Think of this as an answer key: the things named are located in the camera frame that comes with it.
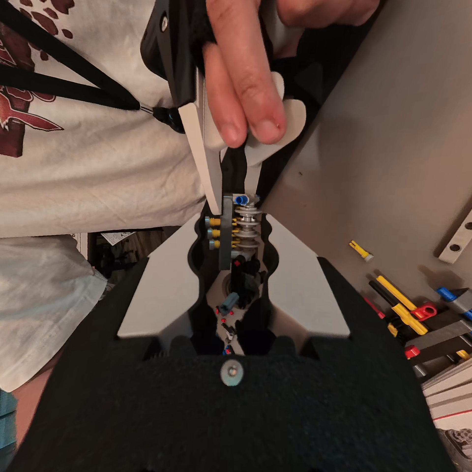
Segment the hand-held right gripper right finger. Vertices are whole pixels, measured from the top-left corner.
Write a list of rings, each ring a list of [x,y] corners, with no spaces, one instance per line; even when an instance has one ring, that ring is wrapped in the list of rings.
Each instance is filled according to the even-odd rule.
[[[300,353],[309,339],[325,337],[347,339],[351,332],[317,254],[285,228],[274,216],[265,214],[268,223],[264,249],[275,249],[275,268],[269,268],[268,301],[272,315],[269,329],[287,336]]]

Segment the grey toy beam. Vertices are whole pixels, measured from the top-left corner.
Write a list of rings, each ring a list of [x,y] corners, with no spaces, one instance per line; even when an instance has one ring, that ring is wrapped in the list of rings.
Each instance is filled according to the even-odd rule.
[[[469,211],[451,239],[446,243],[438,259],[454,264],[472,240],[472,211]]]

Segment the person's bare leg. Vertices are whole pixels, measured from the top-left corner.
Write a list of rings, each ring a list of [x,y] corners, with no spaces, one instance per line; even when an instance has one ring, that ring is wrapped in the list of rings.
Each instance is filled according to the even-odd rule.
[[[22,444],[37,410],[45,385],[59,361],[64,347],[41,368],[29,381],[12,391],[17,400],[15,412],[16,448]]]

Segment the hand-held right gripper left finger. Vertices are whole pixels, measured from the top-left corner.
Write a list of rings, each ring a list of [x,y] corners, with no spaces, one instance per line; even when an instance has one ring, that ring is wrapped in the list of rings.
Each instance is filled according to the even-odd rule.
[[[148,257],[124,320],[120,339],[157,337],[171,342],[192,337],[189,309],[199,297],[199,279],[190,268],[188,253],[197,240],[195,214]]]

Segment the building instruction booklet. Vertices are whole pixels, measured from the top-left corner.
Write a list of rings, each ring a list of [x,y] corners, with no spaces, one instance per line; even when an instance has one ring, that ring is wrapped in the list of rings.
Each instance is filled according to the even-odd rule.
[[[422,384],[430,415],[455,468],[472,470],[472,360]]]

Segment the black toy gear assembly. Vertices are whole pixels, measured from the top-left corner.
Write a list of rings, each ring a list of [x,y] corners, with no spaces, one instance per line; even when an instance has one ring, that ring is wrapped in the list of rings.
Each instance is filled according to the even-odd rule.
[[[219,252],[219,269],[224,272],[224,301],[216,308],[222,321],[236,309],[244,310],[259,297],[266,272],[258,258],[261,211],[256,194],[233,193],[223,197],[222,215],[206,217],[209,249]]]

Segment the partly built toy chassis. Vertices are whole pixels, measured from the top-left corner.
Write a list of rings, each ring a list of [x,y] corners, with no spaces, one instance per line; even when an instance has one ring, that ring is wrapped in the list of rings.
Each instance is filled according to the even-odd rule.
[[[400,343],[420,381],[430,377],[426,363],[448,358],[452,364],[471,358],[470,288],[439,287],[442,306],[432,302],[416,304],[384,276],[369,280],[370,288],[384,300],[390,312],[381,311],[369,298],[365,302],[386,324]]]

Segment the single yellow toy pin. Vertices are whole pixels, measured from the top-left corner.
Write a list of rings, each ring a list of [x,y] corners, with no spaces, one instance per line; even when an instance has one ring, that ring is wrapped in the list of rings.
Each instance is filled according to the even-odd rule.
[[[351,240],[351,241],[349,242],[349,246],[350,246],[353,250],[355,250],[355,251],[357,252],[357,254],[358,254],[359,256],[361,256],[362,259],[363,259],[365,262],[369,262],[369,261],[371,261],[371,260],[374,258],[374,256],[373,256],[372,253],[370,253],[369,251],[365,250],[363,247],[361,247],[359,244],[357,244],[357,242],[354,241],[354,240]]]

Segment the person's left hand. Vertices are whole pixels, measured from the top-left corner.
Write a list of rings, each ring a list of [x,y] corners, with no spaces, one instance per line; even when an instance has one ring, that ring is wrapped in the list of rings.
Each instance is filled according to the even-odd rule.
[[[230,148],[241,146],[248,128],[263,144],[286,133],[284,106],[274,85],[259,21],[261,1],[206,1],[216,43],[203,46],[209,109]],[[287,27],[359,26],[376,0],[282,0],[277,13]]]

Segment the black badge reel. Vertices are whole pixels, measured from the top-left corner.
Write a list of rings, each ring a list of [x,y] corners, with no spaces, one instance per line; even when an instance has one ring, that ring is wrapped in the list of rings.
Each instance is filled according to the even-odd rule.
[[[186,133],[178,108],[154,107],[152,115],[156,120],[169,126],[173,131],[180,134]]]

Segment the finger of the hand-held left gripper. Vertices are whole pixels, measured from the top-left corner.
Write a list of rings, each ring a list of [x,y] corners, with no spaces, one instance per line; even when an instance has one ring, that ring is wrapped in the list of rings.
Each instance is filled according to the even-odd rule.
[[[222,171],[220,152],[224,140],[213,121],[203,74],[196,68],[194,82],[195,99],[181,106],[178,111],[192,151],[209,208],[214,215],[221,214]]]
[[[223,198],[233,193],[254,196],[263,162],[263,146],[226,147],[221,151]]]

